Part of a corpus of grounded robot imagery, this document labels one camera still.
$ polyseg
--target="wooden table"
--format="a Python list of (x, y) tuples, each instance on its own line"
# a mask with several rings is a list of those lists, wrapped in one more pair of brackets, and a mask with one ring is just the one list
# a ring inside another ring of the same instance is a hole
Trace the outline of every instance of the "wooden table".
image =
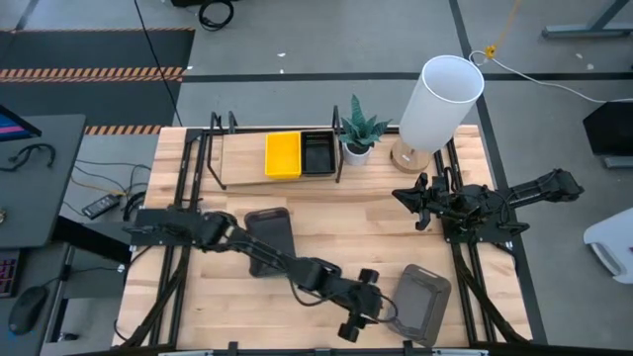
[[(184, 134), (185, 129), (163, 129), (160, 133), (145, 200), (148, 208), (166, 208), (173, 201)], [(335, 263), (347, 278), (357, 278), (361, 268), (376, 269), (380, 272), (378, 286), (387, 295), (394, 292), (409, 263), (447, 278), (453, 291), (436, 346), (467, 346), (453, 260), (439, 220), (433, 218), (427, 230), (416, 231), (416, 215), (391, 196), (393, 189), (411, 187), (416, 179), (415, 175), (398, 171), (390, 161), (390, 148), (396, 138), (384, 135), (366, 166), (345, 165), (339, 184), (333, 180), (308, 181), (228, 187), (222, 191), (206, 171), (201, 207), (234, 214), (240, 223), (250, 211), (285, 207), (292, 215), (298, 256)], [(221, 136), (214, 137), (212, 164), (218, 171), (222, 144)], [(478, 128), (460, 127), (455, 144), (465, 184), (492, 186)], [(192, 151), (192, 162), (196, 152)], [(427, 173), (436, 173), (432, 162)], [(152, 248), (130, 271), (119, 314), (123, 335), (131, 334), (155, 301), (163, 251)], [(484, 243), (480, 244), (480, 257), (490, 298), (512, 326), (529, 338), (511, 257)], [(254, 279), (248, 274), (248, 266), (248, 257), (235, 252), (192, 253), (178, 349), (226, 349), (230, 341), (238, 341), (240, 349), (402, 347), (403, 339), (385, 325), (368, 326), (356, 343), (339, 338), (338, 327), (347, 317), (343, 309), (334, 304), (302, 307), (293, 299), (286, 279)], [(472, 300), (478, 334), (484, 339), (478, 304)], [(168, 306), (161, 341), (166, 340), (170, 313)]]

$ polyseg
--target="gray tray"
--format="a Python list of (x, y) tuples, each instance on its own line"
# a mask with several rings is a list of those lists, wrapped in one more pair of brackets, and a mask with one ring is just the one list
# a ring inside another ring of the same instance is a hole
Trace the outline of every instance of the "gray tray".
[[(424, 347), (433, 346), (450, 294), (451, 284), (447, 279), (409, 264), (393, 297), (398, 317), (388, 324), (388, 328)], [(394, 307), (390, 307), (387, 318), (394, 314)]]

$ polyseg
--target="gray floor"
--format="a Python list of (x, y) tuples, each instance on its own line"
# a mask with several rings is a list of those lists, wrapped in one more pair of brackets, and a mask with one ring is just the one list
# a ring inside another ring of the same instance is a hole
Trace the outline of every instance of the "gray floor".
[[(5, 0), (0, 28), (14, 27), (27, 2)], [(197, 27), (195, 7), (174, 9), (168, 0), (138, 2), (149, 27)], [(545, 25), (586, 22), (609, 3), (524, 1), (499, 48), (498, 59), (532, 73), (629, 71), (633, 63), (630, 38), (544, 41), (539, 37)], [(460, 0), (459, 5), (471, 45), (483, 48), (497, 39), (512, 2)], [(633, 5), (616, 20), (633, 22)], [(27, 23), (28, 29), (138, 26), (132, 0), (40, 0)], [(235, 18), (227, 28), (216, 33), (197, 31), (188, 75), (279, 74), (281, 70), (418, 72), (426, 60), (438, 54), (461, 55), (446, 1), (243, 0), (235, 3)], [(500, 72), (493, 64), (482, 70)], [(397, 122), (413, 84), (410, 80), (187, 83), (182, 86), (178, 109), (188, 126), (207, 125), (211, 110), (220, 114), (232, 110), (241, 125), (316, 125), (328, 123), (333, 105), (339, 105), (342, 116), (349, 115), (349, 99), (355, 93), (366, 112)], [(631, 81), (563, 84), (603, 99), (633, 97)], [(633, 286), (614, 282), (582, 243), (588, 226), (630, 208), (633, 198), (633, 173), (604, 170), (588, 149), (582, 119), (597, 105), (526, 82), (488, 82), (485, 95), (510, 184), (563, 167), (587, 189), (573, 204), (541, 204), (518, 213), (532, 226), (524, 234), (524, 243), (548, 341), (633, 349)], [(479, 121), (473, 110), (467, 123)], [(80, 157), (150, 164), (155, 143), (156, 136), (87, 136)], [(122, 184), (130, 179), (128, 167), (86, 168)], [(80, 173), (75, 177), (107, 184)], [(146, 174), (139, 172), (136, 179), (146, 180)], [(66, 201), (83, 207), (100, 196), (71, 185)], [(66, 208), (62, 213), (81, 220)], [(119, 218), (112, 214), (103, 220)], [(73, 307), (76, 316), (64, 327), (66, 331), (81, 328), (86, 334), (83, 343), (69, 349), (64, 349), (68, 345), (55, 345), (45, 350), (46, 355), (69, 353), (74, 347), (74, 352), (99, 349), (111, 340), (116, 302), (88, 299), (78, 303)], [(102, 312), (109, 324), (99, 326), (98, 331), (83, 328), (91, 317), (101, 320), (92, 312)]]

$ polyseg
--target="yellow container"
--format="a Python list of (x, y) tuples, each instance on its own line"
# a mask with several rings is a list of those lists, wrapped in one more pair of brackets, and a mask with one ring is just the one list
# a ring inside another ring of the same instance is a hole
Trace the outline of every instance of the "yellow container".
[(266, 135), (264, 171), (271, 179), (297, 179), (301, 176), (301, 133)]

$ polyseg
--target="computer mouse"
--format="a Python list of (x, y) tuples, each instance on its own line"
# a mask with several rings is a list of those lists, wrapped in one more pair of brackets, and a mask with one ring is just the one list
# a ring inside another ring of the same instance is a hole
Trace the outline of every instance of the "computer mouse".
[(24, 291), (9, 314), (9, 330), (15, 335), (24, 335), (33, 330), (47, 295), (48, 289), (43, 286), (31, 287)]

